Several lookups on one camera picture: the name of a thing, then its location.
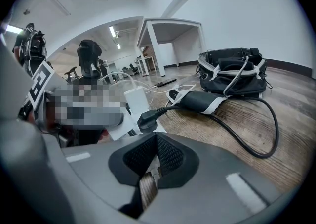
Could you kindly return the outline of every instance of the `ceiling light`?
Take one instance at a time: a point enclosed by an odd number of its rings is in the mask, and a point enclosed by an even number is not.
[[[112,34],[112,37],[115,38],[117,35],[115,34],[113,26],[110,26],[109,29],[110,29],[110,32]]]
[[[20,33],[23,31],[23,29],[21,28],[17,28],[17,27],[14,27],[14,26],[11,26],[11,25],[8,25],[8,27],[6,28],[6,31],[7,32],[14,32],[14,33]]]

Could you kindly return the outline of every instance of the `black handbag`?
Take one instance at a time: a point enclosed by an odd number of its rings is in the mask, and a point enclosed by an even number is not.
[[[229,48],[201,53],[201,87],[224,96],[254,96],[266,90],[267,62],[257,48]]]

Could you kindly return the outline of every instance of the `white table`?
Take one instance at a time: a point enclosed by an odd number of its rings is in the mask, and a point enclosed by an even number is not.
[[[140,59],[143,61],[146,75],[148,75],[149,73],[148,73],[148,68],[145,63],[145,59],[141,51],[141,48],[149,46],[149,45],[153,46],[160,75],[165,76],[165,70],[163,67],[164,64],[161,59],[158,44],[172,43],[173,45],[173,43],[176,40],[180,39],[183,34],[190,31],[192,28],[197,28],[199,39],[201,42],[201,49],[202,51],[206,51],[206,45],[205,45],[201,23],[190,21],[190,20],[184,20],[184,19],[175,19],[175,18],[145,18],[144,19],[144,22],[139,34],[138,42],[136,45],[136,52],[139,53],[141,56]]]
[[[154,58],[153,58],[152,56],[150,56],[150,57],[144,57],[144,61],[145,61],[145,64],[146,64],[147,69],[150,71],[150,67],[149,67],[149,65],[147,65],[148,60],[150,60],[150,59],[151,59],[152,62],[153,62],[154,70],[156,70],[155,61],[154,61]],[[142,72],[142,74],[143,74],[143,73],[144,73],[144,70],[143,70],[142,65],[140,64],[141,61],[143,62],[142,58],[137,58],[136,65],[137,65],[138,71],[139,71],[139,72]]]

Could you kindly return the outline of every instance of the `black chair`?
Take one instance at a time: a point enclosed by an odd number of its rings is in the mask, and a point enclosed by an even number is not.
[[[98,69],[98,56],[102,50],[99,45],[92,40],[83,40],[77,49],[79,57],[79,66],[83,77],[90,79],[100,78],[101,72]]]
[[[137,74],[139,73],[139,72],[138,72],[138,68],[135,68],[132,63],[130,63],[129,66],[130,66],[130,68],[133,70],[134,75],[137,75]]]
[[[69,70],[68,72],[66,72],[64,75],[67,75],[67,82],[70,83],[71,82],[71,77],[70,77],[70,74],[73,73],[75,75],[75,79],[78,81],[79,78],[78,78],[78,75],[75,71],[77,67],[73,67],[71,68],[71,70]]]

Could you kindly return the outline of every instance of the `power cord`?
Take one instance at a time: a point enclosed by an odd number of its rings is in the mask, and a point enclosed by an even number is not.
[[[236,132],[231,129],[226,123],[224,123],[223,121],[221,121],[219,118],[215,117],[214,115],[210,114],[203,114],[204,116],[207,116],[209,119],[217,122],[218,124],[220,124],[226,131],[229,132],[229,134],[231,136],[234,137],[234,139],[251,155],[253,155],[254,157],[260,158],[260,159],[265,159],[265,158],[269,158],[271,157],[274,152],[277,149],[277,145],[279,142],[279,128],[278,128],[278,122],[277,122],[277,117],[276,114],[274,112],[274,110],[272,109],[272,107],[264,100],[259,99],[259,98],[255,98],[255,97],[243,97],[243,98],[233,98],[233,99],[238,99],[238,100],[255,100],[255,101],[259,101],[263,104],[265,104],[268,109],[270,110],[274,122],[275,122],[275,127],[276,127],[276,136],[275,136],[275,141],[274,144],[272,146],[272,149],[270,150],[270,152],[268,153],[260,153],[258,151],[256,151],[255,149],[251,148],[246,142],[244,142],[237,134]],[[137,121],[137,125],[140,129],[141,132],[143,133],[149,133],[152,132],[153,130],[155,130],[157,128],[157,118],[159,118],[162,114],[166,113],[169,110],[186,110],[186,111],[193,111],[193,110],[188,110],[184,107],[180,107],[180,106],[169,106],[169,107],[163,107],[163,108],[159,108],[157,110],[150,110],[147,112],[144,112],[139,120]]]

